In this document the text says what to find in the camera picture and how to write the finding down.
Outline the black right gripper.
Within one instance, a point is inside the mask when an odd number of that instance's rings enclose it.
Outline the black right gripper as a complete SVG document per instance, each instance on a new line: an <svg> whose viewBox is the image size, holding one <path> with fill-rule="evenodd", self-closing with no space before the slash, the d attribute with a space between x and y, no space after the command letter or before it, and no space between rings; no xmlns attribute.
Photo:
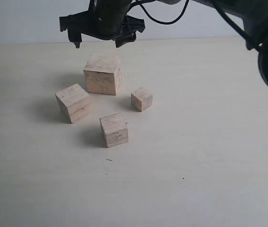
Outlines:
<svg viewBox="0 0 268 227"><path fill-rule="evenodd" d="M81 36L115 40L116 48L136 41L136 32L145 29L143 19L127 14L130 0L91 0L88 10L59 17L60 31L68 32L70 43L80 48Z"/></svg>

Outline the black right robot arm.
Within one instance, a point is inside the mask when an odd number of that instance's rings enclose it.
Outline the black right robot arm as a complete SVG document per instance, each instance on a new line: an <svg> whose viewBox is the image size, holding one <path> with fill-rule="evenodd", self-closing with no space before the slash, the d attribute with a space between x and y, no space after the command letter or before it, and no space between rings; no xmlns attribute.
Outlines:
<svg viewBox="0 0 268 227"><path fill-rule="evenodd" d="M246 42L248 50L256 50L260 75L268 86L268 0L196 0L214 8L222 19ZM153 18L144 7L146 0L91 0L88 10L59 18L60 31L68 32L68 39L76 48L80 47L82 35L99 40L113 40L116 47L134 42L136 32L145 29L143 19L128 15L140 6L146 16L155 23L172 25L184 15L186 1L180 15L170 22Z"/></svg>

